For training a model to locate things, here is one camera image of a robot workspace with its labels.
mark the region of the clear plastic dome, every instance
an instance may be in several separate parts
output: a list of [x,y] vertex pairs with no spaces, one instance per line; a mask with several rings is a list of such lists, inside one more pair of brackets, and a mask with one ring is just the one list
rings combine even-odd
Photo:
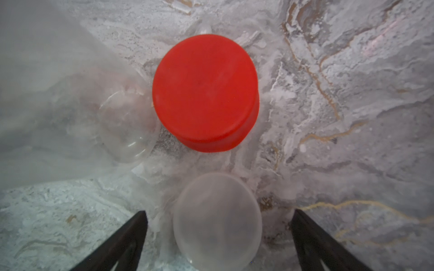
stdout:
[[260,244],[259,206],[239,178],[204,174],[179,196],[174,234],[182,254],[199,271],[239,271]]

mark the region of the brown streak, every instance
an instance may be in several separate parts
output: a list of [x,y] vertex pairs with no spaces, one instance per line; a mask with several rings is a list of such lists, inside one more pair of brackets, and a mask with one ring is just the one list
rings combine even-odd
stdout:
[[392,5],[390,5],[390,7],[385,9],[384,12],[387,14],[387,12],[391,11],[394,7],[396,7],[396,5],[398,5],[401,2],[402,0],[396,0],[395,2],[392,3]]
[[70,215],[67,219],[66,219],[66,223],[71,223],[71,221],[73,220],[73,219],[77,219],[77,216],[76,215]]
[[288,29],[286,28],[286,24],[285,24],[285,22],[283,22],[283,23],[281,24],[281,26],[282,26],[282,28],[283,28],[283,32],[284,32],[285,34],[289,34],[289,31],[288,31]]
[[273,208],[273,196],[263,197],[259,200],[259,209],[261,212],[271,210]]
[[270,142],[270,144],[276,156],[276,163],[274,164],[274,168],[273,168],[276,171],[282,159],[279,159],[279,149],[273,144],[273,142]]
[[394,209],[394,208],[392,208],[390,206],[387,206],[387,205],[385,205],[385,204],[383,204],[381,202],[378,202],[376,200],[357,200],[357,199],[352,199],[352,200],[347,200],[347,201],[341,202],[341,203],[336,204],[336,205],[328,203],[328,202],[317,202],[317,203],[311,204],[309,206],[296,207],[296,208],[300,209],[302,211],[308,211],[308,210],[316,209],[316,208],[319,208],[319,207],[328,207],[328,208],[332,208],[334,210],[340,210],[343,207],[351,206],[351,205],[355,205],[355,204],[368,205],[368,206],[376,206],[376,207],[379,207],[381,209],[385,209],[385,210],[387,210],[387,211],[389,211],[389,212],[391,212],[391,213],[393,213],[393,214],[395,214],[397,216],[400,216],[400,217],[402,217],[404,219],[418,221],[420,224],[428,224],[428,223],[434,222],[434,215],[430,215],[430,216],[427,216],[425,218],[419,219],[417,217],[408,216],[408,215],[406,215],[406,214],[404,214],[404,213],[402,213],[402,212],[400,212],[400,211],[398,211],[398,210],[396,210],[396,209]]
[[[315,3],[315,0],[311,0],[309,1],[306,5],[304,5],[303,7],[300,8],[296,20],[299,23],[301,29],[303,30],[304,33],[306,33],[306,25],[303,24],[304,22],[306,22],[307,20],[311,20],[312,22],[314,22],[315,20],[318,20],[321,15],[322,12],[319,10],[319,3]],[[302,16],[303,14],[306,12],[306,10],[311,10],[310,16],[307,16],[302,23]]]
[[338,242],[340,242],[340,243],[351,242],[355,245],[373,245],[373,246],[385,247],[385,246],[394,246],[397,243],[403,243],[403,242],[406,242],[407,240],[408,240],[408,236],[405,236],[402,238],[396,238],[396,239],[393,239],[392,241],[387,242],[387,243],[377,243],[377,242],[374,242],[371,240],[362,242],[362,241],[359,241],[357,239],[352,239],[352,238],[340,239],[340,240],[338,240]]
[[325,137],[320,137],[320,136],[317,136],[316,134],[308,134],[303,139],[300,140],[299,146],[311,138],[319,140],[319,141],[324,142],[324,143],[329,142],[331,139],[333,139],[335,137],[343,137],[343,136],[349,135],[355,128],[363,126],[367,123],[368,123],[367,121],[362,121],[362,122],[356,123],[353,126],[351,126],[350,129],[346,132],[332,134],[330,136],[325,136]]
[[333,108],[333,111],[335,113],[335,117],[337,120],[340,120],[341,117],[339,116],[338,113],[338,109],[336,108],[336,104],[333,102],[332,98],[330,98],[330,96],[328,96],[321,88],[321,82],[318,80],[318,77],[313,74],[310,70],[309,67],[306,66],[306,71],[307,73],[309,73],[309,75],[312,77],[312,79],[315,81],[316,84],[316,88],[319,90],[319,92],[321,93],[321,95],[324,96],[324,98],[327,100],[327,102],[329,103],[329,105]]
[[292,54],[293,58],[295,59],[295,61],[297,61],[298,63],[300,63],[300,61],[296,58],[296,55],[294,54],[294,51],[293,51],[293,49],[291,47],[291,43],[289,42],[289,39],[287,37],[285,37],[284,39],[285,39],[285,42],[289,46],[289,50],[291,51],[291,54]]
[[335,239],[339,239],[342,235],[345,235],[346,233],[348,233],[348,232],[350,232],[350,231],[355,231],[355,230],[357,230],[357,224],[359,223],[359,221],[361,220],[361,218],[362,217],[364,217],[364,216],[370,216],[370,217],[372,217],[372,214],[371,213],[364,213],[364,214],[361,214],[359,217],[357,217],[356,218],[356,220],[355,220],[355,222],[354,222],[354,224],[352,225],[352,227],[350,228],[350,229],[343,229],[343,230],[340,230],[339,232],[337,232],[336,234],[335,234]]
[[291,24],[291,22],[292,22],[292,20],[293,20],[293,12],[294,12],[294,10],[296,9],[296,7],[297,7],[297,4],[296,4],[296,3],[293,3],[292,6],[291,6],[291,7],[289,8],[289,10],[288,10],[288,20],[286,20],[286,21],[287,21],[287,23],[289,23],[290,26],[293,26],[293,25]]
[[339,49],[338,51],[334,52],[334,53],[331,54],[331,55],[328,55],[328,56],[323,57],[323,58],[319,61],[319,72],[322,73],[322,63],[323,63],[325,60],[327,60],[328,58],[330,58],[330,57],[332,57],[332,56],[335,56],[335,55],[339,54],[342,50],[348,48],[348,47],[350,46],[350,43],[351,43],[351,42],[356,38],[356,36],[362,34],[363,32],[365,32],[365,31],[362,31],[362,32],[360,32],[359,34],[354,35],[354,36],[353,36],[353,37],[352,37],[352,38],[347,42],[347,44],[345,44],[345,46],[342,47],[341,49]]
[[[309,50],[310,55],[313,57],[313,59],[316,60],[315,56],[313,55],[312,48],[310,47],[310,45],[309,45],[309,43],[308,43],[307,41],[306,41],[306,43],[307,43],[307,49]],[[321,76],[324,78],[324,80],[327,82],[327,84],[329,84],[330,86],[333,86],[333,84],[332,84],[332,83],[327,79],[327,77],[322,73],[322,71],[321,71],[321,67],[319,68],[319,74],[321,74]]]
[[193,7],[193,3],[190,0],[178,0],[179,2],[183,3],[187,7]]

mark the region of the rock surface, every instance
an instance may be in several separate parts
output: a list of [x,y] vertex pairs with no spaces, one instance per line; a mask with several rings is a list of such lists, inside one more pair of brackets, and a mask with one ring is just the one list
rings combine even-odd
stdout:
[[430,0],[57,0],[151,81],[201,33],[252,57],[260,114],[224,153],[165,129],[131,174],[2,191],[0,269],[68,270],[138,210],[139,270],[191,270],[171,228],[179,192],[210,171],[255,192],[263,241],[246,270],[300,270],[288,223],[300,208],[373,270],[434,267],[434,2]]

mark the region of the transparent cap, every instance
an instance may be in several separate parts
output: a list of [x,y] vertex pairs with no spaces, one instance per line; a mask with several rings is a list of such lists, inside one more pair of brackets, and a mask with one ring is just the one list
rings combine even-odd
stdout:
[[261,241],[259,206],[239,178],[204,174],[179,196],[174,234],[182,254],[199,271],[239,271],[254,258]]

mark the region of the red cap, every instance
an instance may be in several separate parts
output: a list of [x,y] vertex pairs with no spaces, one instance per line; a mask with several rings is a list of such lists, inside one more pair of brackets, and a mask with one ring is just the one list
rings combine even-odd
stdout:
[[199,35],[164,56],[152,98],[162,124],[180,142],[201,152],[226,151],[256,122],[258,77],[249,55],[234,41]]

